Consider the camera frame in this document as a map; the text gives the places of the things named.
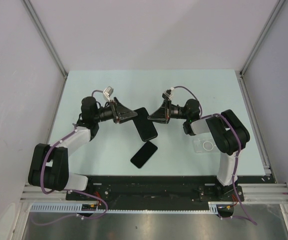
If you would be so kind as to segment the black smartphone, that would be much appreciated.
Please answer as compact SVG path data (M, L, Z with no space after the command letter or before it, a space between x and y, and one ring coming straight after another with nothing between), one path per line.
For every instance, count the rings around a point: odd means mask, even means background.
M148 141L144 143L140 150L131 158L130 162L138 169L141 169L157 150L158 147Z

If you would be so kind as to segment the clear phone case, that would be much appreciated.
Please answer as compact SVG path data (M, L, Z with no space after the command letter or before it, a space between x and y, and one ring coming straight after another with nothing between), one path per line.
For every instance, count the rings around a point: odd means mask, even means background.
M194 139L193 140L193 149L197 154L207 154L207 153L219 153L219 149L215 141L210 139Z

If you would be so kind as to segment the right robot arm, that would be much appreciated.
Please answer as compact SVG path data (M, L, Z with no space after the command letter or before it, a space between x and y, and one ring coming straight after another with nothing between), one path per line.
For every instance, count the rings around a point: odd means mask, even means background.
M211 134L221 152L217 173L220 185L215 186L214 194L217 199L225 201L232 195L231 187L237 186L239 155L250 141L250 134L230 109L206 117L201 117L200 113L199 101L196 99L187 100L184 106L174 105L165 99L162 105L148 116L148 120L168 124L170 119L183 119L185 134L190 136Z

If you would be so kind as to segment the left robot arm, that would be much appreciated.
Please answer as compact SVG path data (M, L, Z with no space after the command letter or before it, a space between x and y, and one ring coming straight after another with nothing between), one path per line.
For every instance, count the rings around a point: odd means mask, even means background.
M97 106L94 97L85 97L81 101L81 113L72 132L54 144L40 143L35 146L28 183L40 187L44 194L77 190L82 199L92 198L94 187L88 184L88 177L69 171L69 156L95 138L100 122L113 120L116 124L122 124L137 116L135 111L122 105L116 97L101 107Z

